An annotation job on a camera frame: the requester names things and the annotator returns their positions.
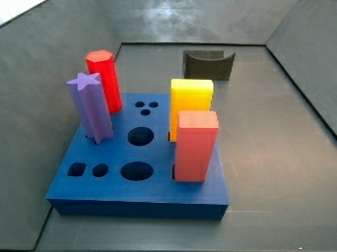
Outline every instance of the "yellow block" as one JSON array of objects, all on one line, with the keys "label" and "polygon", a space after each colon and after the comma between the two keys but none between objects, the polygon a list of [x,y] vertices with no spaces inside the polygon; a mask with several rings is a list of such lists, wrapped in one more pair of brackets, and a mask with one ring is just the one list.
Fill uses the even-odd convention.
[{"label": "yellow block", "polygon": [[177,142],[178,112],[181,110],[210,110],[212,96],[212,80],[172,80],[170,142]]}]

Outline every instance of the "purple star prism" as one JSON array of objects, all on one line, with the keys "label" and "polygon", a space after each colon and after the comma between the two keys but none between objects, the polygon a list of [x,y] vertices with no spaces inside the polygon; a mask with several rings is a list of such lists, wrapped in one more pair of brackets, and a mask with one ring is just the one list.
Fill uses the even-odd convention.
[{"label": "purple star prism", "polygon": [[114,137],[101,74],[86,75],[79,73],[78,79],[69,81],[67,86],[87,138],[94,138],[97,144],[101,144],[103,139]]}]

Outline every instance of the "foam piece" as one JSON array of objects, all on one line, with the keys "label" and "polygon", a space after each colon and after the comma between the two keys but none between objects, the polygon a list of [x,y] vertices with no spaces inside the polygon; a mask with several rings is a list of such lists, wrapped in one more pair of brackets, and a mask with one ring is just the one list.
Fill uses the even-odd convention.
[{"label": "foam piece", "polygon": [[185,51],[185,78],[229,80],[236,53],[224,57],[224,51]]},{"label": "foam piece", "polygon": [[213,96],[212,80],[172,80],[170,141],[177,142],[178,112],[210,110]]},{"label": "foam piece", "polygon": [[123,103],[114,54],[106,50],[94,51],[89,53],[86,62],[90,73],[101,73],[110,112],[119,112]]},{"label": "foam piece", "polygon": [[[114,139],[97,146],[79,126],[46,198],[63,215],[221,220],[229,196],[218,147],[208,181],[176,182],[169,95],[125,94],[123,100]],[[141,114],[144,108],[149,115]]]},{"label": "foam piece", "polygon": [[214,111],[181,111],[174,178],[180,182],[205,182],[218,134]]},{"label": "foam piece", "polygon": [[97,144],[113,138],[113,122],[106,103],[103,87],[98,81],[101,74],[78,74],[78,79],[67,82],[70,94],[78,109],[86,137],[94,138]]}]

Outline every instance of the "rectangular prism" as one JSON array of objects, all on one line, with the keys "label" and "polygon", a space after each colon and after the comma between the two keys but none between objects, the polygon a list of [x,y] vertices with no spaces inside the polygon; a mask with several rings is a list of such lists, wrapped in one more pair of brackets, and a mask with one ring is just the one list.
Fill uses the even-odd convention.
[{"label": "rectangular prism", "polygon": [[172,80],[170,141],[177,142],[178,112],[210,110],[213,96],[212,80]]},{"label": "rectangular prism", "polygon": [[218,121],[214,111],[180,112],[176,181],[206,181],[217,133]]},{"label": "rectangular prism", "polygon": [[125,94],[123,110],[114,114],[115,138],[101,145],[86,138],[79,126],[46,195],[61,214],[222,219],[229,196],[218,146],[205,183],[173,179],[169,97]]}]

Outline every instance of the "dark gray curved block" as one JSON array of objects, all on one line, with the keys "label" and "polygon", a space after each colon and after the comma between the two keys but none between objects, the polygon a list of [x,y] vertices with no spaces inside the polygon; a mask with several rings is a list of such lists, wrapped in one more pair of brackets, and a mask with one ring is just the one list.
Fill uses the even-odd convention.
[{"label": "dark gray curved block", "polygon": [[229,80],[236,53],[224,57],[224,51],[185,51],[185,78]]}]

